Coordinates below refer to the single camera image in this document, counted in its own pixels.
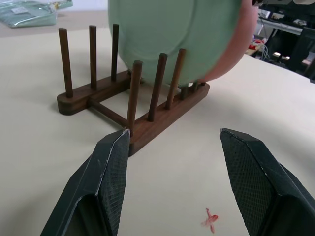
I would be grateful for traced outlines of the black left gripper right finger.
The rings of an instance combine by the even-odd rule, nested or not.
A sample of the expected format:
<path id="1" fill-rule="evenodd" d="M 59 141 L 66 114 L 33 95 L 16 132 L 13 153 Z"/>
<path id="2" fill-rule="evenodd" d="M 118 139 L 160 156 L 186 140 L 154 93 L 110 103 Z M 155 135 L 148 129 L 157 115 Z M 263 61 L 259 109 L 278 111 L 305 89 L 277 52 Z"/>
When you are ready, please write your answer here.
<path id="1" fill-rule="evenodd" d="M 259 139 L 223 128 L 230 185 L 251 236 L 313 236 L 315 200 Z"/>

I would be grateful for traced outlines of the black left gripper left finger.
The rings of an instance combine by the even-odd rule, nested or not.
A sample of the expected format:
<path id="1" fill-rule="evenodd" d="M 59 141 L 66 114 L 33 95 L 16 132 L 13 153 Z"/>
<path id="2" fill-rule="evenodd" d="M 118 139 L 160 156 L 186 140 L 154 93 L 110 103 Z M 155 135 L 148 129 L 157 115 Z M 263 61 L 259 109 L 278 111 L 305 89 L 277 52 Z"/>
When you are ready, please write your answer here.
<path id="1" fill-rule="evenodd" d="M 115 236 L 126 189 L 130 131 L 102 138 L 75 171 L 41 235 Z"/>

